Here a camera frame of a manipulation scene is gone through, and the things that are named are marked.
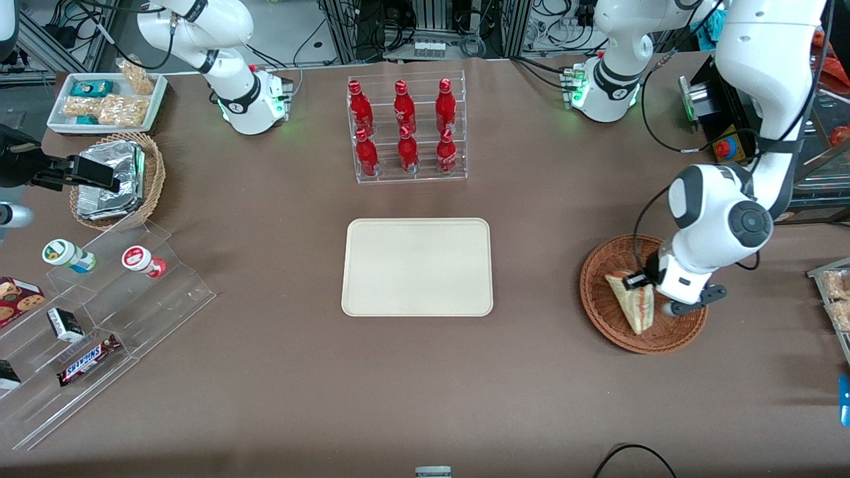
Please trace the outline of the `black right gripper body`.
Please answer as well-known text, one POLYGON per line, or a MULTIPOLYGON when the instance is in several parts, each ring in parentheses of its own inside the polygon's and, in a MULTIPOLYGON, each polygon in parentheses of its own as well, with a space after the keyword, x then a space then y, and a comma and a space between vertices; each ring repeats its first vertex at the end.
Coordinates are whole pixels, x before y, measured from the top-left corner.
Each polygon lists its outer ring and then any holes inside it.
POLYGON ((46 169, 46 155, 36 139, 1 125, 1 187, 43 187, 39 175, 46 169))

